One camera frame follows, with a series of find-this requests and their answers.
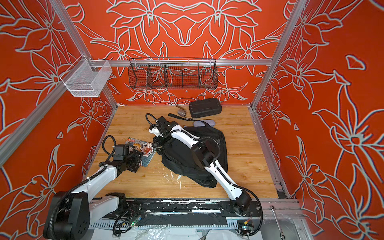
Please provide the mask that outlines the dragon cover picture book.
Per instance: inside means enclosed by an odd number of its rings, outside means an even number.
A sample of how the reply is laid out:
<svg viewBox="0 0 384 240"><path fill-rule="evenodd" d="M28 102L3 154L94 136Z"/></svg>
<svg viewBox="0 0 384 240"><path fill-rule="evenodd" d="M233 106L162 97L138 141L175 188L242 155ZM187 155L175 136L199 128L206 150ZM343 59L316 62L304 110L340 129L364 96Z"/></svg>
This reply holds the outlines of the dragon cover picture book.
<svg viewBox="0 0 384 240"><path fill-rule="evenodd" d="M142 167L147 167L150 164L151 160L154 157L153 143L134 139L134 138L128 138L126 140L126 144L130 145L135 150L143 154L141 158Z"/></svg>

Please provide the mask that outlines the black student backpack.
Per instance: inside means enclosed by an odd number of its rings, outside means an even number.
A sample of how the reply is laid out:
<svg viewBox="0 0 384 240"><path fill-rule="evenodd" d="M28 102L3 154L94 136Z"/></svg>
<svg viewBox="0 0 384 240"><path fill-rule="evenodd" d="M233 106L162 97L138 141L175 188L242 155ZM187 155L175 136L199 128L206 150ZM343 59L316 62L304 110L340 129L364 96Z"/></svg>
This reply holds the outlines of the black student backpack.
<svg viewBox="0 0 384 240"><path fill-rule="evenodd" d="M228 170L227 144L222 131L210 126L185 127L185 130L196 137L214 138L220 144L219 163L225 171ZM217 180L208 171L196 164L191 149L181 141L172 137L167 140L154 137L153 145L157 153L162 157L162 164L175 174L188 177L205 188L211 189L217 186Z"/></svg>

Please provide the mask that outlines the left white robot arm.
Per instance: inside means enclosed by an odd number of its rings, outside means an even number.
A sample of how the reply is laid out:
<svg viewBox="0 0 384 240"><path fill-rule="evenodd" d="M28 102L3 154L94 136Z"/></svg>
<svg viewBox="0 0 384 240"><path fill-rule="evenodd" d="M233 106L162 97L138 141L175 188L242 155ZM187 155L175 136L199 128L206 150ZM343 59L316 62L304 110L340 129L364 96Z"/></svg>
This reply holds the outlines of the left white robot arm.
<svg viewBox="0 0 384 240"><path fill-rule="evenodd" d="M113 234L119 237L141 220L141 205L129 204L125 194L96 196L124 171L136 173L143 154L127 144L114 143L111 152L103 150L108 157L95 174L53 196L43 230L45 239L81 240L89 227L103 218L114 221Z"/></svg>

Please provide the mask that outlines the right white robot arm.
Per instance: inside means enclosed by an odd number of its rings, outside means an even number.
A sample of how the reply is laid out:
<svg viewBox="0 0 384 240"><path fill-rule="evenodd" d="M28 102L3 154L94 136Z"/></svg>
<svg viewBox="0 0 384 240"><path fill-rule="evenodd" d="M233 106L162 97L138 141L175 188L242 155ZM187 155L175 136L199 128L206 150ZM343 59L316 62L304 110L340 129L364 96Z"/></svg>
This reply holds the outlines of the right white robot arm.
<svg viewBox="0 0 384 240"><path fill-rule="evenodd" d="M183 128L160 117L150 125L149 132L154 135L154 149L166 168L205 188L221 185L234 212L240 216L248 214L251 191L237 185L229 176L227 145L221 131L208 124Z"/></svg>

